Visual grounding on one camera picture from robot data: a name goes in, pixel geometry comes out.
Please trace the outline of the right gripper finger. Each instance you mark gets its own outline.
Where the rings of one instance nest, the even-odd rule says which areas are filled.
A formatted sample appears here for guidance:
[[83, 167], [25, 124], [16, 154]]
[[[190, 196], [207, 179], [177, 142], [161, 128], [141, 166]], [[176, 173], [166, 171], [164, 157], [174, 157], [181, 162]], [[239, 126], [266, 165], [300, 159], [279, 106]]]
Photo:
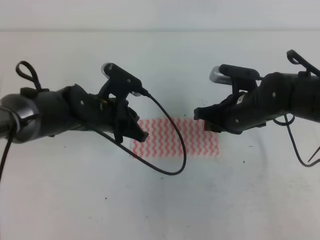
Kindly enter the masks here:
[[206, 107], [197, 107], [194, 109], [194, 120], [219, 120], [224, 111], [224, 106], [221, 104], [214, 104]]
[[225, 132], [224, 126], [220, 120], [218, 121], [204, 121], [203, 130], [206, 132], [222, 133]]

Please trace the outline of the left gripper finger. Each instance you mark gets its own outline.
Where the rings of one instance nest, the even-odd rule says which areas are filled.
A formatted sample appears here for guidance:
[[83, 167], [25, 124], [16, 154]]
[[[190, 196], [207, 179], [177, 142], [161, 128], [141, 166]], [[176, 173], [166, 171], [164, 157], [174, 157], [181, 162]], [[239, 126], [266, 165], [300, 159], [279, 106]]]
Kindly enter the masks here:
[[116, 142], [122, 143], [123, 137], [130, 138], [136, 140], [140, 143], [146, 141], [149, 133], [143, 131], [139, 125], [127, 125], [127, 126], [119, 126], [116, 128]]
[[138, 114], [131, 108], [126, 108], [126, 128], [128, 130], [138, 130], [140, 128], [138, 120], [140, 117]]

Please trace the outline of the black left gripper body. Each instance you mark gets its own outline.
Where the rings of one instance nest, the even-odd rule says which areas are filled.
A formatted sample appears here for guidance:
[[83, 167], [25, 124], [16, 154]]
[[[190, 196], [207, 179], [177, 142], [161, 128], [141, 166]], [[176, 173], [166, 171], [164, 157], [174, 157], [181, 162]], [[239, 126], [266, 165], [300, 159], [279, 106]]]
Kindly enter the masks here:
[[102, 87], [97, 94], [86, 92], [75, 84], [67, 90], [68, 119], [79, 131], [112, 133], [115, 140], [130, 137], [130, 107], [128, 92], [116, 92]]

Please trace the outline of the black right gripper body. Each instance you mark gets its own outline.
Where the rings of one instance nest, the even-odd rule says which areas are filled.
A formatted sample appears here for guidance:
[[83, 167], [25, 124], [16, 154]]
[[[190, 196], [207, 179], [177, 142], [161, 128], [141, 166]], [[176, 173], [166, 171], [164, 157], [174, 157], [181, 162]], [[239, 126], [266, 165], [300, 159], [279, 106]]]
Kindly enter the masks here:
[[250, 92], [238, 91], [227, 97], [219, 119], [225, 132], [240, 135], [243, 131], [262, 128], [268, 121], [292, 113], [293, 84], [298, 78], [292, 73], [270, 73]]

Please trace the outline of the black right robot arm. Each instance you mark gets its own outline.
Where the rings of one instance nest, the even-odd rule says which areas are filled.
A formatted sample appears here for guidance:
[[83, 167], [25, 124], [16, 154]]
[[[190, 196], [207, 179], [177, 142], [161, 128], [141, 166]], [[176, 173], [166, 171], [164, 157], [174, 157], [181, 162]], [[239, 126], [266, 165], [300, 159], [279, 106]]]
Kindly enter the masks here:
[[294, 50], [286, 53], [304, 71], [269, 73], [264, 77], [251, 68], [222, 64], [212, 69], [213, 83], [229, 85], [232, 93], [219, 104], [198, 107], [194, 119], [204, 121], [205, 131], [240, 135], [262, 128], [286, 114], [320, 121], [320, 71]]

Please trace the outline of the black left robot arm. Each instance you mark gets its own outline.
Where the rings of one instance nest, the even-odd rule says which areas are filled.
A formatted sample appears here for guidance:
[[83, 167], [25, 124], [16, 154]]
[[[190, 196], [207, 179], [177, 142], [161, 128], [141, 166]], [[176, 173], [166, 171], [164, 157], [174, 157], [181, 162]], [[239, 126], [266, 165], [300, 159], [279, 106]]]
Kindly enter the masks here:
[[67, 131], [93, 131], [112, 133], [120, 144], [124, 137], [143, 143], [149, 135], [139, 126], [140, 118], [127, 100], [128, 95], [138, 96], [143, 91], [142, 83], [115, 63], [101, 67], [107, 81], [97, 94], [78, 84], [56, 91], [43, 88], [27, 61], [20, 61], [15, 71], [34, 87], [1, 98], [1, 138], [22, 144]]

